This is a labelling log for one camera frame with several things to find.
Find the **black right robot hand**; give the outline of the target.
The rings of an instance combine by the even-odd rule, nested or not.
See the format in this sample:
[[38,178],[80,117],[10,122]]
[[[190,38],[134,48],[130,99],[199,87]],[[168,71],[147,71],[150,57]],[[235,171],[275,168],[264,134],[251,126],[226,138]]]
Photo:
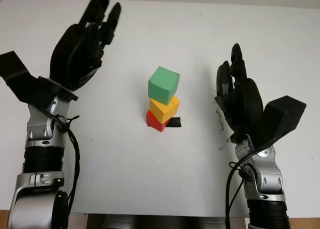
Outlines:
[[214,99],[233,131],[230,141],[234,144],[250,134],[263,115],[264,108],[258,87],[247,76],[238,43],[232,47],[231,63],[226,60],[218,67]]

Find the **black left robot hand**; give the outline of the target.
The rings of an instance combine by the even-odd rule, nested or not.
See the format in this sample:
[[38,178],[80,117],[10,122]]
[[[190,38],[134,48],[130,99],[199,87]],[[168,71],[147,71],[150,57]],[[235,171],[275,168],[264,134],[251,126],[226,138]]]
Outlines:
[[76,91],[102,66],[104,47],[110,45],[121,14],[117,2],[106,21],[110,0],[91,0],[79,23],[72,24],[55,46],[50,60],[49,77]]

